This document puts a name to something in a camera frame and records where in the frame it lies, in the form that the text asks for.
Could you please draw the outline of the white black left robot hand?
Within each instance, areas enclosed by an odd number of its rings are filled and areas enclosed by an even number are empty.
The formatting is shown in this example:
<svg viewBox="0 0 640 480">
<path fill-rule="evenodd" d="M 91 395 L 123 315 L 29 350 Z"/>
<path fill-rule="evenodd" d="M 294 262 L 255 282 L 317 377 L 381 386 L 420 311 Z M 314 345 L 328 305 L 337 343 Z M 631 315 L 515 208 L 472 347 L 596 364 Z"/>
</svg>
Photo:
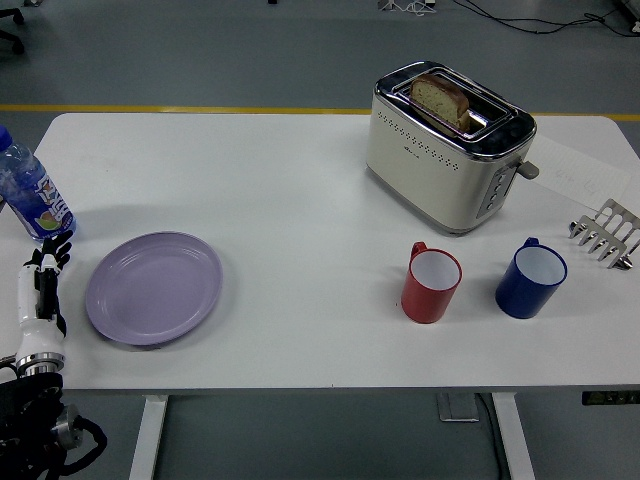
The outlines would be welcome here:
<svg viewBox="0 0 640 480">
<path fill-rule="evenodd" d="M 66 361 L 67 326 L 61 314 L 58 277 L 70 260 L 73 233 L 47 238 L 18 275 L 18 320 L 21 342 L 16 354 L 20 377 L 57 373 Z"/>
</svg>

